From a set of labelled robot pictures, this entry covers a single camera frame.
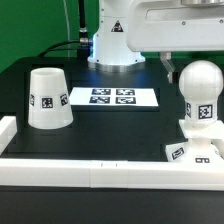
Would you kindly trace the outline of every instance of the black cable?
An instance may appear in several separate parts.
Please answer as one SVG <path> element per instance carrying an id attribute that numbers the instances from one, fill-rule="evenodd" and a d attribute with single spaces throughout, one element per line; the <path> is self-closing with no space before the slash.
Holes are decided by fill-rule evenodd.
<path id="1" fill-rule="evenodd" d="M 80 43 L 79 40 L 69 40 L 69 41 L 63 41 L 63 42 L 60 42 L 58 44 L 54 44 L 52 46 L 50 46 L 49 48 L 47 48 L 45 51 L 41 52 L 38 57 L 43 57 L 47 52 L 49 52 L 50 50 L 54 49 L 54 48 L 57 48 L 57 47 L 60 47 L 60 46 L 64 46 L 64 45 L 68 45 L 68 44 L 78 44 Z"/>
<path id="2" fill-rule="evenodd" d="M 47 54 L 48 52 L 52 52 L 52 51 L 77 51 L 77 48 L 66 48 L 66 49 L 48 49 L 44 52 L 42 52 L 41 54 L 39 54 L 39 57 L 44 57 L 45 54 Z"/>
<path id="3" fill-rule="evenodd" d="M 84 0 L 79 0 L 79 19 L 80 28 L 86 28 Z"/>
<path id="4" fill-rule="evenodd" d="M 79 0 L 79 37 L 88 38 L 86 21 L 85 21 L 85 5 L 84 0 Z"/>

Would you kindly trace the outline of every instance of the printed marker sheet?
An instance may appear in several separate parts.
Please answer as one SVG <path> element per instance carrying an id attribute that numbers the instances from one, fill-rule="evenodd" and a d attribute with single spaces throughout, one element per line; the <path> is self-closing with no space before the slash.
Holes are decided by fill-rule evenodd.
<path id="1" fill-rule="evenodd" d="M 71 105 L 158 106 L 153 89 L 74 87 Z"/>

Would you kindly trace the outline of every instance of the upside-down cup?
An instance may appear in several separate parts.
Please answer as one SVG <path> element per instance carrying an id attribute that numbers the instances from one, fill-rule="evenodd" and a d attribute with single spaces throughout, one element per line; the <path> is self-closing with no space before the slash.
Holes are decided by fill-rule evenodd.
<path id="1" fill-rule="evenodd" d="M 64 71 L 58 68 L 32 70 L 28 123 L 38 129 L 57 129 L 72 121 Z"/>

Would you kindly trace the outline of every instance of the black table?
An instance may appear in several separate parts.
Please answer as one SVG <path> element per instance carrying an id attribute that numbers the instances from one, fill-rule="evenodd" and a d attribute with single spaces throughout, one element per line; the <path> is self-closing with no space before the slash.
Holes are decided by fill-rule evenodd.
<path id="1" fill-rule="evenodd" d="M 192 59 L 176 59 L 177 71 Z M 72 106 L 74 122 L 57 130 L 28 125 L 30 71 L 58 67 L 73 87 L 154 88 L 159 107 Z M 24 58 L 0 75 L 0 116 L 18 133 L 2 158 L 166 161 L 167 144 L 185 141 L 184 99 L 158 59 L 143 70 L 107 73 L 74 58 Z M 223 96 L 218 103 L 224 120 Z M 0 223 L 223 223 L 224 193 L 209 191 L 0 187 Z"/>

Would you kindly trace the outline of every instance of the green background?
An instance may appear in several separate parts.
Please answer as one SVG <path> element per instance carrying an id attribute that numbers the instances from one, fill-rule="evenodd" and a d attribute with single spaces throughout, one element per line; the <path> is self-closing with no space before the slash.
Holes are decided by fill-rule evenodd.
<path id="1" fill-rule="evenodd" d="M 71 39 L 78 38 L 78 0 L 67 0 Z M 98 29 L 99 0 L 85 0 L 89 36 Z M 0 72 L 22 57 L 37 56 L 47 47 L 67 40 L 63 0 L 0 0 Z M 158 54 L 147 53 L 147 57 Z M 222 52 L 176 53 L 174 57 L 223 60 Z M 47 56 L 67 56 L 66 52 Z"/>

